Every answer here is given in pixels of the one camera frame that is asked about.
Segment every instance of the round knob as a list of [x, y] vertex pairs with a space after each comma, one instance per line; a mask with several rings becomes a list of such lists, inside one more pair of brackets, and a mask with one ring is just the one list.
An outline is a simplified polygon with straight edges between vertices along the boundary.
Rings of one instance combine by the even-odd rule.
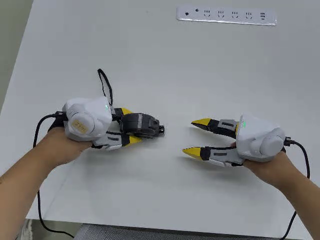
[[90, 134], [95, 128], [95, 120], [86, 113], [76, 113], [69, 120], [77, 135]]
[[284, 141], [281, 137], [275, 135], [263, 139], [260, 146], [260, 153], [268, 157], [274, 157], [284, 147]]

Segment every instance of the power strip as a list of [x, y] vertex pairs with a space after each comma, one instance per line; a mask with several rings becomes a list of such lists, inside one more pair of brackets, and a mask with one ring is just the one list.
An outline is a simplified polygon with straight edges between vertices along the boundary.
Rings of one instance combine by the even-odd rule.
[[203, 7], [182, 5], [177, 8], [176, 18], [182, 21], [214, 22], [276, 26], [276, 13], [268, 9]]

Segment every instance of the wrist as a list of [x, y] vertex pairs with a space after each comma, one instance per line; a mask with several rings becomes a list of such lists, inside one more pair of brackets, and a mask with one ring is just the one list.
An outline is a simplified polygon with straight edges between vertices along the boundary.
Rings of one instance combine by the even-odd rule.
[[284, 195], [288, 195], [292, 192], [295, 192], [304, 179], [306, 179], [306, 177], [296, 169], [296, 171], [292, 172], [290, 176], [276, 186], [276, 188]]
[[33, 155], [33, 159], [35, 161], [41, 164], [48, 171], [52, 171], [58, 166], [58, 152], [53, 152], [51, 150], [42, 148], [41, 146], [36, 146], [29, 153]]

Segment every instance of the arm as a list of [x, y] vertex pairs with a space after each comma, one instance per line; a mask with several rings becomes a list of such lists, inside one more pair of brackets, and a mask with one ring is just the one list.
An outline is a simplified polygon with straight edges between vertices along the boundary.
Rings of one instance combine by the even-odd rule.
[[68, 139], [64, 128], [54, 128], [0, 177], [0, 239], [15, 239], [48, 174], [90, 146]]
[[284, 152], [278, 153], [269, 162], [246, 160], [244, 166], [258, 178], [280, 190], [311, 236], [320, 239], [320, 188], [299, 172]]

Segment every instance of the floor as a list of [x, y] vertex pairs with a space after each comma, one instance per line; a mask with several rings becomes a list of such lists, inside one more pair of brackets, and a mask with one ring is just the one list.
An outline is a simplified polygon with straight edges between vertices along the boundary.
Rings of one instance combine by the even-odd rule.
[[[32, 2], [33, 0], [0, 1], [0, 110], [5, 99]], [[81, 223], [59, 221], [45, 221], [45, 224], [51, 229], [67, 231], [73, 235], [81, 226]], [[70, 237], [63, 234], [46, 231], [38, 220], [32, 221], [32, 231], [34, 240], [70, 240]]]

